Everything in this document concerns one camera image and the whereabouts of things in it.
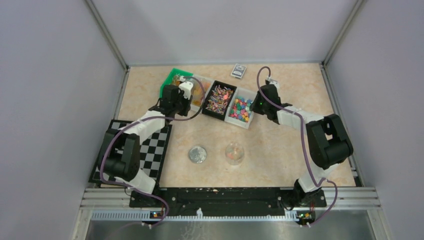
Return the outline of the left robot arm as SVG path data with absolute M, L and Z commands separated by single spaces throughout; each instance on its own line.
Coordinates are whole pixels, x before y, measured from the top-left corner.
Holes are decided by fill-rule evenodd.
M 99 151 L 99 175 L 104 183 L 110 183 L 104 178 L 108 175 L 122 186 L 142 193 L 141 200 L 147 206 L 154 207 L 160 202 L 161 194 L 154 189 L 156 181 L 140 167 L 141 144 L 174 121 L 176 115 L 187 120 L 193 87 L 191 82 L 166 85 L 162 97 L 141 118 L 125 127 L 106 131 Z

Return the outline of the clear plastic jar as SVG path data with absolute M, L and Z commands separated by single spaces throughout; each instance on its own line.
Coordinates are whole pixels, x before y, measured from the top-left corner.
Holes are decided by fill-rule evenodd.
M 230 143 L 225 148 L 225 159 L 228 164 L 238 166 L 242 163 L 245 156 L 245 150 L 239 143 Z

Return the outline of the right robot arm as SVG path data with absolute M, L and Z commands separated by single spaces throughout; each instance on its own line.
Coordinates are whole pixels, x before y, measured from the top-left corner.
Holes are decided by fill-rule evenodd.
M 330 173 L 354 152 L 341 118 L 337 114 L 323 116 L 283 104 L 277 87 L 271 83 L 259 88 L 252 110 L 300 132 L 307 172 L 295 181 L 293 200 L 299 206 L 307 206 Z

